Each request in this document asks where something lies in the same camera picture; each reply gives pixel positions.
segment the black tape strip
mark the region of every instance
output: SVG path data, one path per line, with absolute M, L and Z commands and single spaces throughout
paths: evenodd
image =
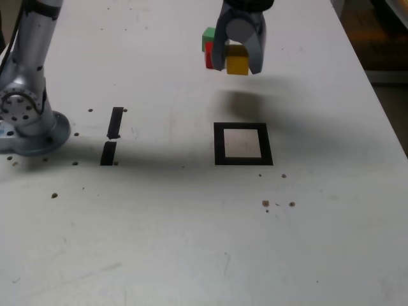
M 113 166 L 113 159 L 115 158 L 116 142 L 105 142 L 103 147 L 101 166 Z
M 50 6 L 37 2 L 36 0 L 25 0 L 25 12 L 30 13 L 35 11 L 36 13 L 53 18 L 54 20 L 58 18 L 61 7 Z
M 114 107 L 112 110 L 112 116 L 110 117 L 110 123 L 108 128 L 107 137 L 111 139 L 120 138 L 119 130 L 122 122 L 123 107 Z

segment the white table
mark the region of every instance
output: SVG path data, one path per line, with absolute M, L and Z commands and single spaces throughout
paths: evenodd
M 0 159 L 0 305 L 407 305 L 407 159 L 330 2 L 276 0 L 248 77 L 205 69 L 220 8 L 65 2 L 45 73 L 80 136 Z M 214 122 L 266 123 L 274 166 L 214 166 Z

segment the floor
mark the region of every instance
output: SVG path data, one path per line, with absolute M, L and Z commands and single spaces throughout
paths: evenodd
M 0 1 L 3 34 L 6 41 L 10 39 L 13 31 L 20 2 L 17 0 Z M 370 7 L 370 0 L 346 0 L 346 8 L 365 9 Z M 374 90 L 408 156 L 408 86 L 375 86 Z

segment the black tape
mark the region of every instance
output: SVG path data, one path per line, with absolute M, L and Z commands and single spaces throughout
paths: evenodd
M 122 122 L 123 107 L 114 107 L 112 110 L 112 116 L 110 117 L 110 123 L 108 128 L 107 137 L 111 139 L 120 138 L 119 130 Z
M 275 0 L 224 0 L 231 7 L 246 11 L 248 13 L 256 13 L 269 10 Z
M 105 142 L 103 147 L 101 166 L 113 166 L 113 159 L 115 158 L 116 142 Z
M 24 4 L 25 13 L 28 14 L 32 11 L 37 14 L 53 18 L 54 20 L 58 18 L 61 7 L 50 6 L 37 2 L 36 0 L 25 0 Z

